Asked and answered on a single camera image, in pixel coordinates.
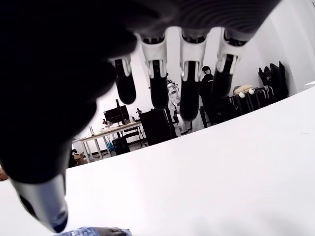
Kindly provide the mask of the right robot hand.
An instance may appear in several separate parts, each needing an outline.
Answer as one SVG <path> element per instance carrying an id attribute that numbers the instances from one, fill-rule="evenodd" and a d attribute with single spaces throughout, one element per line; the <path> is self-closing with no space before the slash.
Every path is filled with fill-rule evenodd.
<path id="1" fill-rule="evenodd" d="M 153 106 L 168 105 L 166 30 L 179 27 L 180 115 L 198 113 L 207 34 L 221 27 L 211 95 L 228 94 L 245 44 L 276 0 L 3 0 L 0 3 L 0 164 L 25 210 L 54 233 L 68 220 L 72 139 L 113 85 L 131 104 L 130 54 L 142 44 Z"/>

